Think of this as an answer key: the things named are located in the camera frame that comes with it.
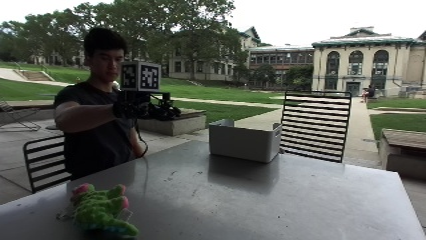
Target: slatted chair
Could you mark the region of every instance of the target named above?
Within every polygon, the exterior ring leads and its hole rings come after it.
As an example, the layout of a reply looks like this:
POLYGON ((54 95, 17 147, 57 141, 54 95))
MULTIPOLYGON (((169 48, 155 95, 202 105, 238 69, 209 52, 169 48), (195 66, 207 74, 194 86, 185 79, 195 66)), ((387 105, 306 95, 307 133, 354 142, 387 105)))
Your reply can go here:
POLYGON ((350 106, 348 92, 286 91, 280 153, 340 163, 350 106))
POLYGON ((30 115, 34 115, 39 111, 39 108, 26 108, 21 110, 14 110, 13 107, 6 103, 3 98, 0 96, 0 109, 2 111, 2 115, 10 118, 9 121, 3 121, 2 123, 0 123, 0 127, 2 127, 6 124, 18 123, 30 131, 37 131, 41 128, 35 123, 23 120, 30 115))
POLYGON ((63 165, 62 135, 31 140, 22 150, 31 193, 70 180, 63 165))

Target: green toy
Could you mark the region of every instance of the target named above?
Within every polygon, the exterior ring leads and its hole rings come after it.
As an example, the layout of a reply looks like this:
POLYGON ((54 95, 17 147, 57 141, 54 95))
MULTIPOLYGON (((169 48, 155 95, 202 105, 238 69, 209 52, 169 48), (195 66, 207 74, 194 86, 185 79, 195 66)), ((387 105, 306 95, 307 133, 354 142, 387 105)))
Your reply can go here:
POLYGON ((129 207, 123 196, 125 186, 117 185, 113 189, 95 191, 91 184, 79 185, 73 191, 73 222, 83 230, 101 229, 119 235, 135 236, 138 230, 118 214, 129 207))

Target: building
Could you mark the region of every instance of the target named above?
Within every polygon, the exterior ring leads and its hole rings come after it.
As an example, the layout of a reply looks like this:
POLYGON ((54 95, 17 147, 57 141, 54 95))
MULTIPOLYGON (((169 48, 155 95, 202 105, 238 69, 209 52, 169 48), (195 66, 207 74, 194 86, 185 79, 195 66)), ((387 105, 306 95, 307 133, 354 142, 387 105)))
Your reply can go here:
MULTIPOLYGON (((240 49, 247 50, 251 47, 258 46, 260 43, 259 36, 254 27, 250 27, 246 31, 239 32, 240 49)), ((197 80, 222 80, 230 81, 232 79, 232 67, 234 63, 227 57, 223 57, 222 61, 212 63, 198 61, 195 63, 195 79, 197 80)), ((181 57, 178 49, 174 50, 173 57, 169 60, 169 77, 178 79, 190 78, 190 66, 181 57)))
POLYGON ((260 65, 270 64, 278 78, 284 77, 284 72, 291 67, 312 65, 314 48, 311 46, 286 44, 283 47, 254 47, 248 51, 248 69, 255 70, 260 65))
POLYGON ((374 85, 384 96, 426 82, 426 32, 412 39, 351 28, 340 37, 314 42, 312 90, 348 91, 360 95, 374 85))

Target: doorway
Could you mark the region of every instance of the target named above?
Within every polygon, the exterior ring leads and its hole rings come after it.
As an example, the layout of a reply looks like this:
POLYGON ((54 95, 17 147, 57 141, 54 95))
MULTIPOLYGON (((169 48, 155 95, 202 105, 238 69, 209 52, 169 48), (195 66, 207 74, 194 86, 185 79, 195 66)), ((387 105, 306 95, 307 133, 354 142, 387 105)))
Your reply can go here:
POLYGON ((359 92, 359 83, 358 82, 347 82, 346 83, 346 92, 350 92, 352 97, 358 97, 359 92))

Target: sky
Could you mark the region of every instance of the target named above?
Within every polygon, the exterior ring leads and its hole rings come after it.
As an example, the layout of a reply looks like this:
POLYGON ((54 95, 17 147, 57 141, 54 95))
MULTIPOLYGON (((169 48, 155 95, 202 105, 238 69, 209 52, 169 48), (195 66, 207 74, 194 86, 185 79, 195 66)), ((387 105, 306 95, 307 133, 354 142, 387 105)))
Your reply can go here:
MULTIPOLYGON (((113 0, 13 0, 0 8, 0 22, 25 21, 27 14, 71 8, 82 2, 95 5, 113 0)), ((374 27, 379 34, 416 38, 426 31, 426 1, 383 0, 234 0, 231 26, 254 27, 260 41, 274 46, 310 46, 343 36, 351 27, 374 27)))

